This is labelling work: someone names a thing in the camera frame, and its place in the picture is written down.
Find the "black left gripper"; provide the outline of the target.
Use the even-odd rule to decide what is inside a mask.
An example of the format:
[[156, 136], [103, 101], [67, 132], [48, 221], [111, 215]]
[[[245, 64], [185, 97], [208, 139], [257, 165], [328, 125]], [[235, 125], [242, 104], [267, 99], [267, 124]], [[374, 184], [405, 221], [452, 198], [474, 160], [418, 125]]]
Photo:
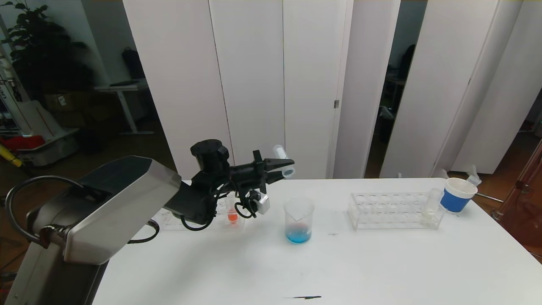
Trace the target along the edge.
[[288, 158], [265, 158], [263, 160], [259, 150], [254, 150], [252, 155], [254, 160], [249, 164], [230, 167], [230, 181], [239, 194], [246, 194], [250, 190], [256, 189], [264, 194], [267, 193], [266, 184], [271, 185], [285, 179], [282, 171], [291, 171], [295, 164], [292, 159]]

